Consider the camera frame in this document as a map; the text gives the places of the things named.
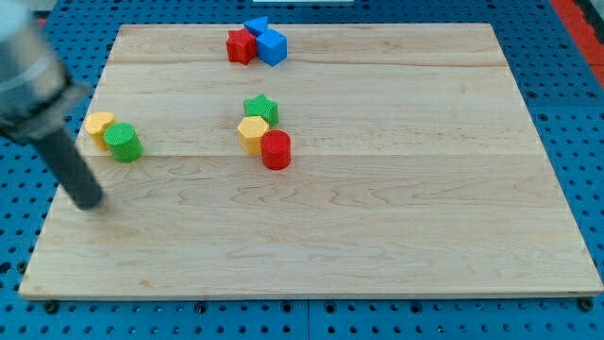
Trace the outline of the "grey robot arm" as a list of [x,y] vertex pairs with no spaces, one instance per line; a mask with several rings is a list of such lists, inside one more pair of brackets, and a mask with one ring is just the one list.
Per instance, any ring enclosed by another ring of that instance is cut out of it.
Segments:
[[1,3],[1,133],[37,150],[80,210],[103,199],[103,190],[76,149],[64,114],[89,89],[73,80],[26,6]]

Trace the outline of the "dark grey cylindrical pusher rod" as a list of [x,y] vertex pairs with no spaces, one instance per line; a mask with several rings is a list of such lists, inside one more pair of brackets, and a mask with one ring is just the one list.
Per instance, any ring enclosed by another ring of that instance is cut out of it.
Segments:
[[65,127],[30,142],[80,210],[93,209],[102,202],[103,189]]

